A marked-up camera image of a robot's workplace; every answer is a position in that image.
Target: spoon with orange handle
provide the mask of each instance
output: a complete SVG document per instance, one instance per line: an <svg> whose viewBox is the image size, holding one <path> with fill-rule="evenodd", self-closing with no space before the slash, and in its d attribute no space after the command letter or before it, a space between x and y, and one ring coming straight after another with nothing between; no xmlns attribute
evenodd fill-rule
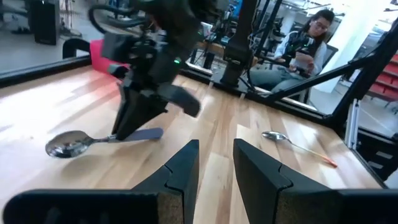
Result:
<svg viewBox="0 0 398 224"><path fill-rule="evenodd" d="M312 151L312 150L310 150L310 149L306 149L306 148L304 148L304 147L301 147L301 146L298 146L298 145L294 144L286 135L284 135L284 134L282 134L282 133L279 133L279 132L277 132L277 131L264 131L263 133L261 133L261 135L262 135L264 138L271 139L271 140L273 140L273 141L282 141L282 140L286 140L286 141L288 141L289 143L291 143L291 145L293 145L293 146L295 146L295 147L297 147L297 148L303 149L304 151L310 152L310 153L312 153L313 155L316 155L316 156L322 158L325 162L327 162L329 165L333 166L334 168L337 168L337 164L336 164L335 162L333 162L331 159L329 159L329 158L327 158L326 156L321 155L321 154L319 154L319 153L317 153L317 152L314 152L314 151Z"/></svg>

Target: red cushion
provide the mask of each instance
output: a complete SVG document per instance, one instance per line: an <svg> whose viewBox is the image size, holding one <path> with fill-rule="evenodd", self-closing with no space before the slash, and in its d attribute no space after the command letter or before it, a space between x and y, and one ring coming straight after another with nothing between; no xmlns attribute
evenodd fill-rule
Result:
<svg viewBox="0 0 398 224"><path fill-rule="evenodd" d="M104 58L101 56L101 51L102 51L102 44L103 40L93 40L90 42L90 54L91 54L91 64L93 68L99 72L107 73L108 72L108 67L111 64L119 64L123 65L121 63L114 62L112 60L109 60L107 58Z"/></svg>
<svg viewBox="0 0 398 224"><path fill-rule="evenodd" d="M385 89L384 89L384 86L375 83L375 84L373 84L373 85L371 86L371 90L374 91L374 92L376 92L376 93L381 93L381 94L383 94Z"/></svg>
<svg viewBox="0 0 398 224"><path fill-rule="evenodd" d="M392 83L392 78L391 78L391 76L390 76L390 75L387 75L387 74L385 74L385 73L381 73L381 74L378 76L377 80L382 81L382 82L385 82L385 83L388 83L388 84L391 84L391 83Z"/></svg>

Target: foam pad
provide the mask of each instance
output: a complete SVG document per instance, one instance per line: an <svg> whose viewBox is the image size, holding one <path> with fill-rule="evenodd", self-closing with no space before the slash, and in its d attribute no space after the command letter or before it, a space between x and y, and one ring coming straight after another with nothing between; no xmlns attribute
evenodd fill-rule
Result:
<svg viewBox="0 0 398 224"><path fill-rule="evenodd" d="M123 65L126 68L129 68L128 64L117 63L110 59L102 57L103 42L104 40L93 40L90 42L91 64L94 70L108 73L108 67L112 64Z"/></svg>

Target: metal bracket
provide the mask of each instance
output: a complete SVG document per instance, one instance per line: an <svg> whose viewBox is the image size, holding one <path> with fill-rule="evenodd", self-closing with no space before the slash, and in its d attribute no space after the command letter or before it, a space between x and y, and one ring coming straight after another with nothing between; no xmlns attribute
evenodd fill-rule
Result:
<svg viewBox="0 0 398 224"><path fill-rule="evenodd" d="M353 103L349 106L348 119L345 134L345 144L348 148L356 150L358 145L358 128L359 128L359 110L361 100L354 99Z"/></svg>

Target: shelf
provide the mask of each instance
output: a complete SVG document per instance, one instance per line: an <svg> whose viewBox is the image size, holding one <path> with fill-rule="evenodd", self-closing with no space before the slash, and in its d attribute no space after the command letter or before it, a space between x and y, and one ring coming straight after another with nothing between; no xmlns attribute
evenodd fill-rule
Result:
<svg viewBox="0 0 398 224"><path fill-rule="evenodd" d="M387 95L384 95L382 93L378 93L378 92L375 92L375 91L372 91L372 90L368 90L368 92L366 94L368 96L370 96L370 97L380 98L380 99L385 100L387 102L395 102L395 101L397 101L395 98L393 98L391 96L387 96Z"/></svg>
<svg viewBox="0 0 398 224"><path fill-rule="evenodd" d="M387 70L383 70L383 72L388 74L388 75L391 75L391 76L393 76L395 78L398 78L398 73L390 72L390 71L387 71Z"/></svg>
<svg viewBox="0 0 398 224"><path fill-rule="evenodd" d="M392 60L390 61L390 63L393 63L393 64L395 64L395 65L398 65L398 60L393 60L393 59L392 59Z"/></svg>
<svg viewBox="0 0 398 224"><path fill-rule="evenodd" d="M380 84L380 85L384 85L387 88L391 88L393 90L397 90L398 91L398 86L391 85L390 83L386 83L386 82L383 82L383 81L380 81L380 80L376 80L376 83Z"/></svg>

